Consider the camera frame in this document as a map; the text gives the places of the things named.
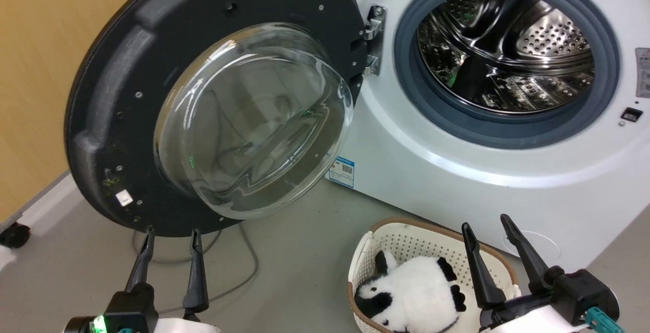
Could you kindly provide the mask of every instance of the teal connector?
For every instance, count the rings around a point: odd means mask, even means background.
[[[596,333],[625,333],[625,330],[608,317],[603,310],[596,307],[587,310],[587,318],[585,319],[585,322],[589,324]]]

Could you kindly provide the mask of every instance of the panda plush toy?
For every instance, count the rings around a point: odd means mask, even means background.
[[[396,333],[442,333],[467,308],[445,258],[415,257],[401,265],[388,251],[375,257],[378,275],[359,285],[354,302],[372,321]]]

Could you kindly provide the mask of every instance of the metal hinge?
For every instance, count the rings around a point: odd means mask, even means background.
[[[379,74],[381,51],[383,49],[383,23],[386,19],[386,8],[374,5],[368,13],[365,25],[364,40],[368,42],[368,57],[364,74]]]

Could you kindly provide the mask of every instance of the sticker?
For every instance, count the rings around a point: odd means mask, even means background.
[[[636,85],[636,96],[650,98],[650,49],[636,49],[636,71],[638,80]]]
[[[120,192],[117,192],[115,194],[115,198],[118,199],[120,205],[123,207],[133,202],[133,197],[131,197],[131,194],[129,194],[127,190],[121,190]]]
[[[336,157],[334,164],[330,167],[330,180],[341,185],[354,188],[354,162],[344,157]]]

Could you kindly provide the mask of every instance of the laundry basket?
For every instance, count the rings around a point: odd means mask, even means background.
[[[366,317],[354,302],[358,285],[375,271],[374,257],[380,250],[390,250],[397,261],[403,263],[416,256],[445,257],[458,276],[457,284],[465,294],[467,310],[447,333],[476,333],[480,328],[481,310],[476,306],[473,284],[462,235],[441,227],[409,219],[386,219],[375,224],[359,242],[352,257],[348,273],[348,300],[354,319],[364,333],[391,333]],[[481,256],[490,270],[497,287],[506,298],[521,296],[513,268],[496,250],[481,245]]]

